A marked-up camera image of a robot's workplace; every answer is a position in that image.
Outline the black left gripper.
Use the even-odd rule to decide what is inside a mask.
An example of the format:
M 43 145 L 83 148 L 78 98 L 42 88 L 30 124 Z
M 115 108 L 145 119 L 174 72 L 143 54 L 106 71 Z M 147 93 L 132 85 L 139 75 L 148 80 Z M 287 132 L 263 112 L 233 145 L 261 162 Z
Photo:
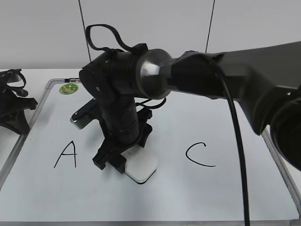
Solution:
M 28 98 L 26 84 L 22 69 L 0 72 L 0 126 L 19 135 L 30 131 L 24 110 L 35 110 L 38 105 L 35 98 Z

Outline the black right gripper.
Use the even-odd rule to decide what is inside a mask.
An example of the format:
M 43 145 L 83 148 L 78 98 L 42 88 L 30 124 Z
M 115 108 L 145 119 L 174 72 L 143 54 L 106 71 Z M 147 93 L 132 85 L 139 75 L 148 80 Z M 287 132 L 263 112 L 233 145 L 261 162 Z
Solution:
M 121 154 L 138 144 L 145 147 L 152 126 L 147 123 L 152 111 L 142 108 L 137 111 L 133 97 L 118 97 L 111 105 L 101 106 L 104 141 L 92 158 L 100 170 L 108 162 L 119 173 L 125 173 L 126 158 Z

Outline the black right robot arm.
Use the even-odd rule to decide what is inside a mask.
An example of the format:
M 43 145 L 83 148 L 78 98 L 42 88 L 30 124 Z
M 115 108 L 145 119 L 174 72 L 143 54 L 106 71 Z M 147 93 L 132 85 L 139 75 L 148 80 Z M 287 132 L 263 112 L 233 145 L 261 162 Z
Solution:
M 143 137 L 134 98 L 163 99 L 183 92 L 210 99 L 230 94 L 253 132 L 269 126 L 278 152 L 301 167 L 301 44 L 223 53 L 187 51 L 172 58 L 162 49 L 139 44 L 131 50 L 105 48 L 79 72 L 94 97 L 96 118 L 109 145 L 100 152 L 101 168 Z

